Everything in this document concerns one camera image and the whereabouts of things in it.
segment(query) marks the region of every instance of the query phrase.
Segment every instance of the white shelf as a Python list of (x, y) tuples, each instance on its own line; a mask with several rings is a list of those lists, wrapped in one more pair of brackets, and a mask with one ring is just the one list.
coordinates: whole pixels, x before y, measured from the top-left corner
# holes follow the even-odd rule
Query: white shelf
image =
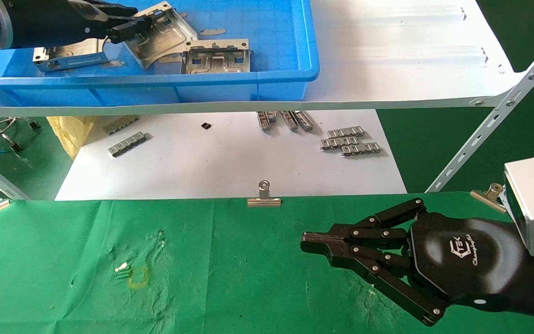
[[(143, 116), (110, 137), (100, 118), (81, 148), (57, 200), (256, 197), (269, 180), (274, 197), (406, 193), (375, 110), (312, 111), (315, 129), (290, 131), (279, 116), (261, 131), (254, 112)], [(201, 124), (213, 126), (205, 130)], [(322, 152), (330, 129), (361, 125), (362, 142), (379, 154), (344, 158)], [(150, 141), (112, 158), (108, 148), (142, 131)]]
[(469, 106), (508, 91), (521, 78), (475, 0), (312, 0), (311, 5), (321, 71), (301, 102), (0, 108), (0, 116)]

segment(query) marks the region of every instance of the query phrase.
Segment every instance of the blue plastic bin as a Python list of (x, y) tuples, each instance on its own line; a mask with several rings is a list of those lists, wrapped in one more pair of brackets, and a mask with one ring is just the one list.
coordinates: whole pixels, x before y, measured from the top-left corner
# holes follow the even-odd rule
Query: blue plastic bin
[[(145, 9), (160, 0), (117, 0)], [(309, 0), (170, 0), (200, 39), (249, 39), (251, 72), (179, 74), (180, 63), (143, 70), (124, 44), (106, 44), (124, 66), (87, 66), (42, 73), (32, 49), (0, 51), (0, 106), (121, 106), (211, 101), (295, 101), (318, 77)]]

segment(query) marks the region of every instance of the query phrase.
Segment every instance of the green cloth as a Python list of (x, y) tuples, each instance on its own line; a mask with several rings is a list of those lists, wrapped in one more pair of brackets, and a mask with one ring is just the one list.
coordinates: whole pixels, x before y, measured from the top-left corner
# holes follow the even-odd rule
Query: green cloth
[[(460, 306), (427, 328), (299, 249), (303, 231), (415, 196), (15, 201), (0, 212), (0, 334), (534, 333), (533, 317)], [(467, 193), (419, 196), (430, 212), (507, 218)]]

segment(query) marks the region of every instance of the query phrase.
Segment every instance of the yellow cloth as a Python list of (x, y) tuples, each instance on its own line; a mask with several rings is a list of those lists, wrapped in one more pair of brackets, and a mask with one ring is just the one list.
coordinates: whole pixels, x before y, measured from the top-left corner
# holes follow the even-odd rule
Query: yellow cloth
[(47, 120), (67, 154), (75, 159), (96, 121), (96, 116), (52, 116), (47, 117)]

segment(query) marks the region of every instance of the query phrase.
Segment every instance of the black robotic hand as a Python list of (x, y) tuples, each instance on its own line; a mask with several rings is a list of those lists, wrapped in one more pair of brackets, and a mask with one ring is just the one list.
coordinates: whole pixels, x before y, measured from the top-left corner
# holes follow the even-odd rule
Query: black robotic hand
[(0, 49), (53, 47), (90, 38), (120, 43), (151, 27), (137, 8), (101, 0), (0, 2)]
[[(413, 218), (409, 231), (393, 228)], [(534, 257), (514, 224), (448, 218), (412, 199), (354, 225), (305, 232), (301, 249), (353, 270), (428, 326), (453, 304), (534, 315)], [(393, 249), (401, 255), (382, 251)]]

